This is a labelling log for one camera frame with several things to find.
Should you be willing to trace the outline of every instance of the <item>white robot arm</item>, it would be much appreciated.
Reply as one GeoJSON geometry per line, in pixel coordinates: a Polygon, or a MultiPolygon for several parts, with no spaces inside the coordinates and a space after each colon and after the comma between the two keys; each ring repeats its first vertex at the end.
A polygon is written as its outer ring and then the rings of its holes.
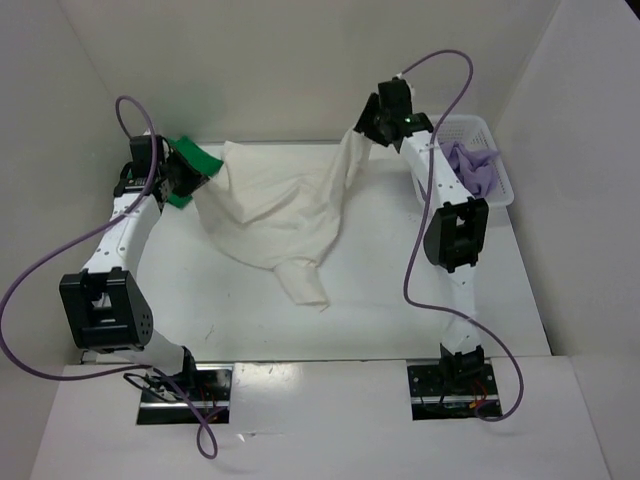
{"type": "MultiPolygon", "coordinates": [[[[167,375],[191,375],[189,350],[167,340],[153,327],[153,313],[135,281],[151,229],[169,195],[187,196],[208,179],[179,152],[157,137],[154,186],[138,207],[102,237],[79,273],[64,275],[60,295],[79,348],[113,353],[133,363],[159,368],[167,375]]],[[[122,215],[143,190],[151,165],[151,137],[131,139],[133,161],[114,189],[112,217],[122,215]]]]}
{"type": "MultiPolygon", "coordinates": [[[[431,144],[433,126],[423,113],[413,113],[411,89],[401,78],[378,85],[355,130],[376,143],[393,145],[409,163],[414,181],[425,188],[429,181],[429,155],[433,149],[433,184],[429,225],[424,251],[437,266],[441,284],[451,298],[451,308],[475,318],[474,276],[484,245],[489,208],[458,181],[437,141],[431,144]]],[[[477,329],[454,315],[447,320],[441,340],[440,366],[445,381],[476,375],[484,364],[477,329]]]]}

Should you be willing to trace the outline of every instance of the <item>white fabric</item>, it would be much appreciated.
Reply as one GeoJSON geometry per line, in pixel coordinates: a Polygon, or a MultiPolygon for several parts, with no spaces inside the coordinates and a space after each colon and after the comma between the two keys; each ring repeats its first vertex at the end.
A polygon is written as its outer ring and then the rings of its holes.
{"type": "Polygon", "coordinates": [[[369,159],[371,141],[349,130],[333,159],[226,142],[224,166],[193,195],[216,247],[273,270],[300,305],[329,305],[316,267],[340,229],[343,194],[369,159]]]}

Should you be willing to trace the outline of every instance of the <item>laundry basket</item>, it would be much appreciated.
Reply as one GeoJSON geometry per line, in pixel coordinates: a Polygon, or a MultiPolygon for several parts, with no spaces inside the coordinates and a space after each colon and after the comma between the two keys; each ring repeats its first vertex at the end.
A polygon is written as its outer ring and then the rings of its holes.
{"type": "MultiPolygon", "coordinates": [[[[439,116],[434,116],[430,120],[435,125],[439,119],[439,116]]],[[[497,150],[487,123],[476,115],[449,115],[446,118],[438,132],[438,143],[443,144],[453,141],[462,142],[469,150],[486,148],[497,150]]],[[[507,172],[500,156],[492,160],[491,164],[498,174],[498,184],[485,199],[489,207],[506,207],[513,202],[513,189],[511,188],[511,183],[509,183],[509,177],[507,177],[507,172]]],[[[415,176],[413,177],[413,185],[418,201],[421,205],[424,205],[420,194],[420,186],[415,176]]]]}

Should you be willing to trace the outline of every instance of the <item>purple glove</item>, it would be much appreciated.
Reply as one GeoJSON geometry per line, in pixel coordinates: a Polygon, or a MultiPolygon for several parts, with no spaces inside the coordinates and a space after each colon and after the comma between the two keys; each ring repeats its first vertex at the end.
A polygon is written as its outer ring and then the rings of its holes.
{"type": "Polygon", "coordinates": [[[443,143],[440,148],[449,165],[469,192],[477,198],[484,198],[498,183],[491,160],[499,153],[494,150],[470,152],[461,142],[443,143]]]}

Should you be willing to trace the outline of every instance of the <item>purple cable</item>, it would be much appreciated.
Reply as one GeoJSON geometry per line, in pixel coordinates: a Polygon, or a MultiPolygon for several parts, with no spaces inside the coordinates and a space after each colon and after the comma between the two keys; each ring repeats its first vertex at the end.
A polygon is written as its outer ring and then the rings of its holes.
{"type": "MultiPolygon", "coordinates": [[[[196,434],[196,445],[198,446],[198,451],[200,453],[203,452],[202,444],[200,443],[200,436],[202,435],[202,430],[210,429],[211,427],[209,427],[209,421],[211,421],[211,419],[213,419],[220,412],[224,412],[226,409],[227,409],[227,407],[214,407],[213,411],[211,413],[209,413],[209,415],[204,417],[204,423],[200,422],[200,426],[198,426],[198,433],[196,434]]],[[[218,451],[218,444],[215,443],[215,437],[213,437],[213,439],[214,439],[215,449],[216,449],[216,452],[217,452],[218,451]]]]}
{"type": "MultiPolygon", "coordinates": [[[[462,87],[462,90],[460,90],[460,93],[458,94],[458,96],[451,103],[449,108],[447,108],[447,110],[445,110],[444,114],[440,117],[440,119],[436,123],[436,126],[433,129],[433,133],[431,134],[431,144],[432,145],[435,143],[438,131],[440,130],[440,127],[442,126],[442,123],[447,118],[447,116],[449,116],[449,114],[455,108],[455,106],[458,104],[458,102],[460,102],[460,99],[466,93],[467,89],[469,88],[469,85],[471,84],[471,79],[473,78],[473,62],[471,61],[471,58],[469,58],[469,56],[466,53],[461,52],[459,50],[438,50],[436,52],[430,53],[429,55],[426,55],[425,57],[422,57],[420,60],[418,60],[417,62],[411,64],[409,67],[405,68],[402,71],[402,75],[405,75],[406,73],[410,72],[411,70],[416,68],[418,65],[422,64],[423,62],[426,62],[430,58],[436,57],[438,55],[443,55],[443,54],[453,54],[453,55],[458,55],[458,56],[464,58],[467,61],[467,64],[469,65],[469,75],[467,77],[467,81],[465,82],[464,86],[462,87]]],[[[406,271],[405,276],[404,276],[404,284],[403,284],[404,299],[407,301],[407,303],[409,305],[412,305],[414,307],[424,308],[424,309],[427,309],[427,310],[435,310],[435,311],[438,311],[438,312],[445,312],[445,313],[449,313],[449,314],[452,314],[452,315],[456,315],[457,317],[462,318],[463,320],[466,320],[467,322],[469,322],[474,327],[479,328],[484,333],[489,335],[493,340],[495,340],[495,342],[498,345],[500,345],[500,348],[502,348],[504,350],[504,352],[507,354],[507,357],[509,357],[509,360],[511,360],[511,362],[513,363],[513,367],[515,368],[516,374],[518,375],[519,390],[518,390],[518,396],[516,398],[516,401],[515,401],[515,403],[513,404],[513,406],[509,409],[509,411],[507,413],[505,413],[505,414],[503,414],[503,415],[501,415],[499,417],[494,417],[494,418],[483,417],[479,413],[481,408],[485,407],[489,403],[497,403],[497,401],[495,401],[495,402],[493,402],[493,401],[492,402],[485,402],[481,406],[476,407],[475,410],[474,410],[474,413],[475,413],[476,417],[478,417],[481,420],[484,420],[485,422],[499,422],[499,421],[502,421],[502,420],[505,420],[505,419],[509,418],[511,415],[514,414],[514,412],[518,409],[518,407],[520,407],[520,404],[522,403],[522,397],[524,396],[524,377],[522,376],[522,370],[520,369],[520,365],[518,364],[518,361],[516,360],[516,358],[511,353],[511,350],[509,350],[509,348],[505,345],[505,343],[502,340],[500,340],[500,338],[498,338],[498,336],[495,333],[493,333],[487,327],[485,327],[484,325],[479,323],[477,320],[474,320],[473,318],[469,317],[468,315],[466,315],[466,314],[464,314],[462,312],[459,312],[458,310],[454,310],[453,308],[441,307],[441,306],[438,306],[438,305],[429,305],[429,304],[426,304],[426,303],[419,303],[419,302],[416,302],[416,301],[412,300],[411,297],[409,296],[409,282],[411,281],[411,273],[413,271],[413,266],[415,264],[416,257],[418,256],[418,250],[420,250],[420,245],[422,243],[422,238],[424,237],[424,233],[425,233],[425,230],[427,228],[427,218],[429,216],[429,206],[430,206],[430,203],[431,203],[431,191],[432,191],[432,186],[433,186],[433,166],[434,166],[434,149],[431,148],[431,149],[429,149],[429,178],[428,178],[427,192],[426,193],[425,193],[424,189],[422,188],[422,185],[420,185],[420,192],[421,192],[422,198],[424,200],[424,210],[422,211],[422,221],[420,222],[420,229],[418,230],[418,237],[416,238],[416,243],[414,244],[413,250],[411,251],[411,257],[409,258],[409,264],[407,265],[407,271],[406,271]]]]}
{"type": "MultiPolygon", "coordinates": [[[[11,349],[9,348],[9,345],[7,345],[7,341],[4,338],[4,333],[2,331],[2,321],[4,320],[4,312],[5,312],[5,309],[7,308],[7,304],[9,303],[9,300],[11,299],[11,297],[15,293],[15,291],[18,289],[18,287],[22,284],[22,282],[24,282],[29,277],[29,275],[31,275],[38,268],[43,266],[48,261],[54,259],[55,257],[60,255],[61,253],[64,253],[67,250],[69,250],[70,248],[73,248],[76,245],[84,242],[85,240],[88,240],[89,238],[94,237],[94,236],[98,235],[99,233],[102,233],[102,232],[110,229],[111,227],[116,225],[118,222],[122,221],[129,213],[131,213],[133,210],[135,210],[138,207],[138,205],[140,205],[140,202],[142,202],[142,200],[144,200],[144,197],[153,188],[153,177],[155,175],[156,167],[157,167],[156,132],[155,132],[155,129],[153,127],[153,122],[151,121],[151,117],[149,116],[149,114],[147,113],[147,111],[144,109],[144,107],[142,106],[142,104],[140,102],[138,102],[135,98],[130,97],[129,95],[121,95],[120,97],[118,97],[116,99],[116,104],[115,104],[116,117],[118,118],[118,123],[120,123],[120,127],[122,127],[122,131],[125,133],[125,135],[127,135],[127,137],[131,138],[131,135],[129,134],[129,131],[125,127],[124,122],[122,121],[122,116],[120,114],[120,104],[125,100],[130,102],[130,103],[132,103],[140,111],[140,113],[144,117],[144,120],[145,120],[145,122],[147,124],[147,127],[149,128],[149,135],[151,136],[151,168],[149,170],[149,174],[147,175],[147,179],[145,181],[144,188],[143,188],[142,192],[133,201],[133,203],[131,205],[129,205],[129,207],[127,207],[125,209],[124,213],[122,213],[121,215],[119,215],[119,216],[117,216],[115,218],[112,218],[107,223],[105,223],[105,224],[103,224],[103,225],[101,225],[99,227],[94,228],[90,232],[87,232],[84,235],[81,235],[78,238],[76,238],[74,240],[71,240],[68,243],[65,243],[64,245],[62,245],[62,246],[56,248],[55,250],[47,253],[44,257],[42,257],[40,260],[35,262],[33,265],[29,266],[24,272],[22,272],[20,275],[18,275],[18,277],[13,281],[13,283],[11,285],[9,285],[9,288],[7,289],[7,291],[2,296],[2,300],[0,300],[0,350],[2,350],[2,352],[7,356],[7,358],[16,367],[20,368],[21,370],[23,370],[26,373],[29,373],[29,374],[31,374],[31,375],[33,375],[35,377],[38,377],[38,378],[42,378],[44,380],[53,380],[53,381],[57,381],[57,382],[72,382],[72,381],[78,381],[78,380],[88,380],[88,379],[91,379],[91,378],[105,377],[107,375],[113,375],[115,373],[127,372],[127,371],[130,371],[130,370],[140,370],[140,369],[145,369],[146,370],[146,369],[150,368],[149,365],[129,365],[129,366],[126,366],[126,367],[114,368],[114,369],[111,369],[111,370],[106,370],[104,372],[90,373],[90,374],[87,374],[87,375],[74,375],[74,376],[51,375],[49,373],[45,373],[45,372],[41,372],[39,370],[36,370],[36,369],[30,367],[29,365],[27,365],[26,363],[24,363],[22,360],[20,360],[13,353],[13,351],[11,351],[11,349]]],[[[161,372],[157,368],[154,368],[153,370],[156,373],[158,373],[158,375],[160,375],[165,381],[167,381],[167,383],[169,383],[175,389],[175,391],[178,393],[178,395],[180,395],[182,397],[182,399],[189,406],[189,409],[194,413],[195,417],[198,419],[198,422],[200,423],[200,430],[198,430],[198,439],[197,439],[198,451],[202,454],[202,456],[204,456],[206,458],[210,458],[210,459],[216,458],[216,456],[218,455],[218,444],[216,443],[216,438],[213,435],[213,432],[211,431],[211,428],[209,427],[209,424],[205,421],[204,418],[202,418],[202,415],[200,415],[200,413],[198,412],[197,408],[193,405],[191,400],[189,400],[187,394],[185,392],[183,392],[182,389],[180,389],[178,387],[178,385],[176,385],[175,382],[173,380],[171,380],[171,378],[169,378],[167,375],[165,375],[163,372],[161,372]],[[202,449],[202,446],[200,445],[200,432],[202,431],[202,429],[204,429],[207,432],[207,435],[209,435],[209,438],[211,438],[211,443],[213,444],[213,447],[214,447],[213,455],[211,455],[209,453],[206,453],[202,449]]]]}

